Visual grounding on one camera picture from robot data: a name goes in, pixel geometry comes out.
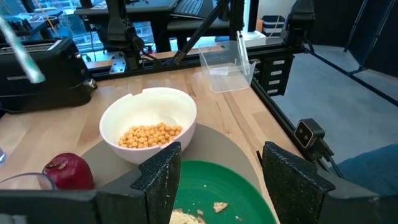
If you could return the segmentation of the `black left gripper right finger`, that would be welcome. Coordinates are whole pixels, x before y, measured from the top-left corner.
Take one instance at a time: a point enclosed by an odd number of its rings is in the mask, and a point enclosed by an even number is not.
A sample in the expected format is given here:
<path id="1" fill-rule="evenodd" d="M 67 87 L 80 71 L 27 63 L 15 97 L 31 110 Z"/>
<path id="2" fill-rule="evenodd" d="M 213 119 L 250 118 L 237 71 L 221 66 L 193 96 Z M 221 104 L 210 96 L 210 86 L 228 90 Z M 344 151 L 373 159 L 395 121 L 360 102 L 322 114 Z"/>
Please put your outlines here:
<path id="1" fill-rule="evenodd" d="M 281 223 L 378 223 L 379 197 L 267 141 L 267 190 Z"/>

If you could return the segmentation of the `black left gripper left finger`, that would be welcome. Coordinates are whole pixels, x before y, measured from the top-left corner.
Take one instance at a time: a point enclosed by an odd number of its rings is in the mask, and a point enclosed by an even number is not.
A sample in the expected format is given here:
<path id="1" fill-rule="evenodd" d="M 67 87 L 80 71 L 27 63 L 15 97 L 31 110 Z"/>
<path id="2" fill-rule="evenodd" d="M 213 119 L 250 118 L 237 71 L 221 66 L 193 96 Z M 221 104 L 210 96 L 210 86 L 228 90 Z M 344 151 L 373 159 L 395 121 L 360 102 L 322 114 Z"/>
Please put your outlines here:
<path id="1" fill-rule="evenodd" d="M 101 187 L 97 194 L 101 223 L 168 223 L 181 165 L 181 143 L 173 142 Z"/>

